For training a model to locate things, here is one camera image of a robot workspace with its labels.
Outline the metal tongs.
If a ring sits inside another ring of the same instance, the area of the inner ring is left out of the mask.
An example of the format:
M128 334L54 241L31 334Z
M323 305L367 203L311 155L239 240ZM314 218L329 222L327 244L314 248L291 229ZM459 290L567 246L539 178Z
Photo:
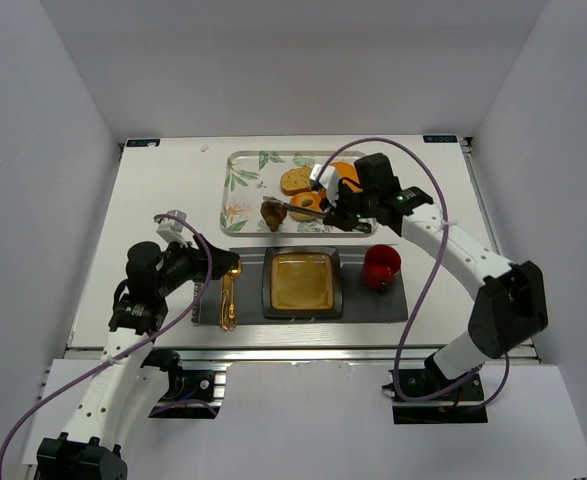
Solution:
M309 208L292 205L290 203L286 203L282 200L276 199L273 196L264 196L263 202L267 204L277 205L289 212L310 216L316 219L324 220L327 216L327 214L324 211L316 211ZM371 224L363 221L357 221L354 230L365 234L370 234L373 231Z

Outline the brown chocolate croissant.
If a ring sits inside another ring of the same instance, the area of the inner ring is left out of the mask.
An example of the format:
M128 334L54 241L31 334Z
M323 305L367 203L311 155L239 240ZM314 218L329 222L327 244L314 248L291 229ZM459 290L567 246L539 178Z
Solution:
M287 209L281 201L265 197L260 207L260 214L268 229L276 232L287 217Z

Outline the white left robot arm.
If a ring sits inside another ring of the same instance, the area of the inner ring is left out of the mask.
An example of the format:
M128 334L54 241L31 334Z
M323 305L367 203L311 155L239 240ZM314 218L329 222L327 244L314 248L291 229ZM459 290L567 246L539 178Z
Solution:
M165 249L144 241L128 250L101 369L88 375L81 402L61 433L41 441L40 478L127 478L126 435L144 423L161 398L178 395L179 357L154 346L168 314L168 296L189 281L219 280L239 263L238 254L202 239L172 241Z

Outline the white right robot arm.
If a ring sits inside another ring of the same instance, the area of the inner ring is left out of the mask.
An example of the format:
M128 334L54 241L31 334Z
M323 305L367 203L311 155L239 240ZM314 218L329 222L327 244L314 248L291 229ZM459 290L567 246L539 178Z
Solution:
M444 203L418 187L402 188L383 154L355 162L350 185L332 166L316 165L313 187L326 191L325 218L343 231L363 228L367 219L432 256L474 301L466 329L425 363L433 375L452 382L490 359L498 359L548 326L541 269L516 264L466 234L444 217Z

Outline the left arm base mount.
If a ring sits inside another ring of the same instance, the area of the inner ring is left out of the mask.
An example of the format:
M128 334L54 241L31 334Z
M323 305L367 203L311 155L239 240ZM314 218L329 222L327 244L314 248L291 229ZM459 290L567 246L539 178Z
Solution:
M168 379L168 390L151 410L151 419L214 419L219 413L226 385L225 366L184 363L171 350L153 350L143 366L157 367Z

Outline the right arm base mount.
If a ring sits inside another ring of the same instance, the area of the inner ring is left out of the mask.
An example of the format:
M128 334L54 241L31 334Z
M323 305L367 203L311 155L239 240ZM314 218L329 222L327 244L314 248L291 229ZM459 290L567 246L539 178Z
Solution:
M401 369L400 386L406 396L421 397L442 388L425 369ZM486 424L488 414L484 389L478 373L455 390L428 401L403 400L393 382L381 387L382 394L391 400L395 425L462 425Z

